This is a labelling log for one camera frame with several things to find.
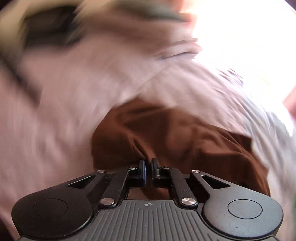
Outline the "brown cloth garment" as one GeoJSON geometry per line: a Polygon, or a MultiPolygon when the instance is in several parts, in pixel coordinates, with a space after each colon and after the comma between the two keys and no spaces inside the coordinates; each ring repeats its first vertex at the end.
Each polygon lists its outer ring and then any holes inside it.
{"type": "Polygon", "coordinates": [[[269,195],[268,170],[251,144],[251,138],[179,108],[135,98],[108,112],[94,131],[91,152],[96,169],[117,170],[155,158],[184,174],[200,170],[269,195]]]}

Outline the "pink grey duvet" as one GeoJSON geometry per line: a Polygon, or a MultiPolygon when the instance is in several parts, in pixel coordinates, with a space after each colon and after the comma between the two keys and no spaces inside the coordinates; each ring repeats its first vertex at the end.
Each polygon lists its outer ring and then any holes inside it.
{"type": "Polygon", "coordinates": [[[252,138],[284,211],[280,240],[295,240],[295,127],[283,106],[267,108],[229,69],[202,57],[146,55],[133,42],[95,30],[69,48],[37,48],[22,67],[42,89],[39,106],[1,67],[1,220],[14,239],[13,205],[23,196],[89,173],[90,140],[108,111],[134,97],[183,111],[252,138]]]}

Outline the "grey checked cushion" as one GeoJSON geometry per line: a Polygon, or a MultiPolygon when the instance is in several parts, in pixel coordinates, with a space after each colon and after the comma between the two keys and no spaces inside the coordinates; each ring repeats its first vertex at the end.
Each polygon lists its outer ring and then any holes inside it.
{"type": "Polygon", "coordinates": [[[181,13],[184,1],[114,1],[115,9],[146,19],[190,22],[190,14],[181,13]]]}

